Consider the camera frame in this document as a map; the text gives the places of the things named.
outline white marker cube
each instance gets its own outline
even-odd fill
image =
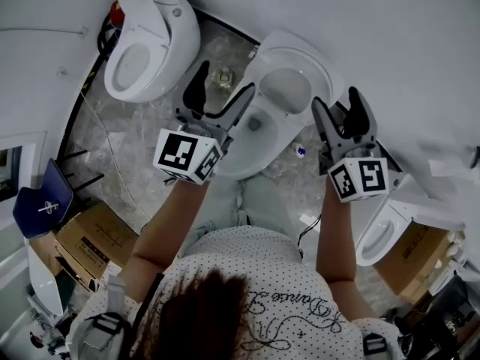
[[[383,157],[346,157],[328,170],[342,203],[389,192],[389,170]]]
[[[153,165],[176,179],[201,185],[223,155],[216,139],[162,129]]]

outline marble floor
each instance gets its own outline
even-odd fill
[[[197,59],[211,62],[206,82],[207,102],[210,110],[216,112],[242,78],[254,45],[209,20],[201,21],[200,28],[202,46]],[[105,63],[80,108],[67,146],[67,153],[87,149],[88,154],[69,160],[64,171],[75,173],[71,179],[73,185],[104,173],[103,179],[80,195],[105,201],[140,233],[172,189],[164,185],[168,176],[155,169],[152,161],[158,133],[170,120],[175,89],[155,101],[124,103],[107,93],[104,68]],[[233,87],[221,88],[214,81],[215,71],[221,68],[233,72]],[[305,157],[300,159],[292,148],[286,148],[264,174],[277,185],[299,234],[307,226],[300,217],[316,218],[321,212],[325,179],[318,176],[317,151],[321,143],[315,127],[306,127],[295,141],[305,147]],[[317,246],[318,235],[312,230],[302,239],[301,248],[308,266],[313,265],[312,247]],[[357,283],[364,297],[380,314],[400,304],[372,268],[359,267]]]

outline chair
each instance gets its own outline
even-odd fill
[[[86,151],[70,154],[61,161],[84,153]],[[104,174],[100,174],[79,187],[72,188],[66,179],[72,175],[64,175],[57,163],[49,159],[40,188],[20,189],[13,207],[13,217],[27,239],[45,235],[59,225],[64,220],[75,193],[104,177]]]

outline toilet bowl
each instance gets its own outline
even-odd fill
[[[315,97],[332,106],[344,90],[344,81],[318,51],[284,31],[262,42],[230,99],[251,83],[256,95],[229,132],[233,142],[217,166],[219,176],[240,180],[263,170],[314,123]]]
[[[118,0],[125,13],[105,69],[105,87],[132,103],[165,95],[200,49],[200,29],[186,0]]]
[[[412,221],[444,230],[465,228],[446,203],[428,197],[411,175],[405,175],[389,195],[352,204],[357,264],[372,266],[380,261]]]

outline hair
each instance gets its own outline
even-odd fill
[[[152,316],[158,302],[148,315],[134,358],[231,359],[246,328],[242,311],[247,286],[243,277],[225,279],[217,269],[195,277],[185,288],[182,279],[163,304],[160,322],[154,324]]]

